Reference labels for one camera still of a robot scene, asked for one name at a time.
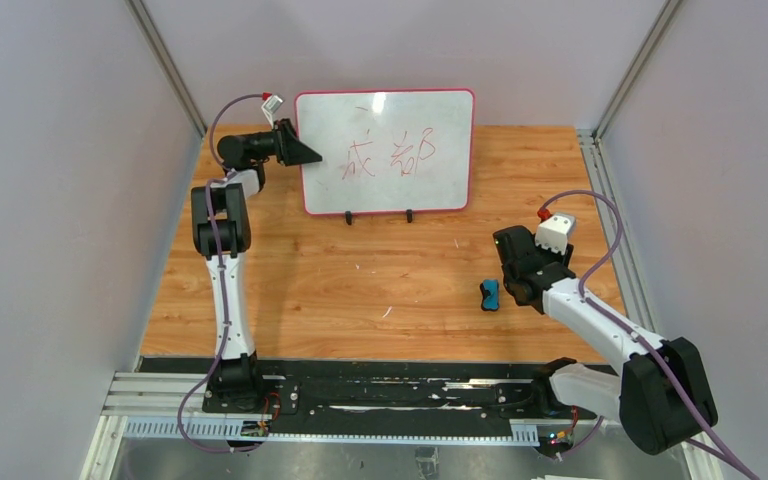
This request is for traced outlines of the blue black whiteboard eraser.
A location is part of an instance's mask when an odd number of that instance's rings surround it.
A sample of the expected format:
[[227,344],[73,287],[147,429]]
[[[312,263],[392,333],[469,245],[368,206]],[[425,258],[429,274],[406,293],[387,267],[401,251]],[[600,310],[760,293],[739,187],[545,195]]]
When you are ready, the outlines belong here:
[[481,293],[481,310],[490,312],[498,311],[500,308],[499,281],[496,279],[485,279],[479,285],[479,290]]

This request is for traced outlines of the pink framed whiteboard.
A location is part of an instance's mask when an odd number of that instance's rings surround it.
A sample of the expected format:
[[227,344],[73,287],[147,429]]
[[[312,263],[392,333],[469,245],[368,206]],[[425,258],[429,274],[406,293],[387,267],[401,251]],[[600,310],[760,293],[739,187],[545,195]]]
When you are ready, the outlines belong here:
[[309,91],[295,99],[310,215],[457,211],[470,199],[475,94],[467,88]]

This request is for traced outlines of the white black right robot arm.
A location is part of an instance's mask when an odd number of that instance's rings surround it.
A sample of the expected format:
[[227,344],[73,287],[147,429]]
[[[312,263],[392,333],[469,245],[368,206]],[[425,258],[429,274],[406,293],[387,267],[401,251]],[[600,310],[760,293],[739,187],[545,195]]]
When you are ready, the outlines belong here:
[[545,231],[516,225],[494,232],[504,288],[517,305],[567,326],[613,371],[556,359],[533,379],[529,404],[546,415],[578,407],[615,421],[650,455],[716,426],[719,414],[698,348],[634,324],[593,295],[569,267],[571,245],[546,245]]

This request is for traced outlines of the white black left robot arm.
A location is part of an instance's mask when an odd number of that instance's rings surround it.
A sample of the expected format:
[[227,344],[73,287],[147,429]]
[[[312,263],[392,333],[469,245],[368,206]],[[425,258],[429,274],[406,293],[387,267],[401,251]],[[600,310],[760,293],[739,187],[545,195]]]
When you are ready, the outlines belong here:
[[267,160],[292,167],[323,157],[300,140],[289,119],[274,121],[268,131],[224,136],[216,150],[227,173],[190,193],[194,248],[205,260],[216,320],[203,408],[250,413],[261,409],[269,394],[247,318],[244,263],[253,240],[247,201],[265,187]]

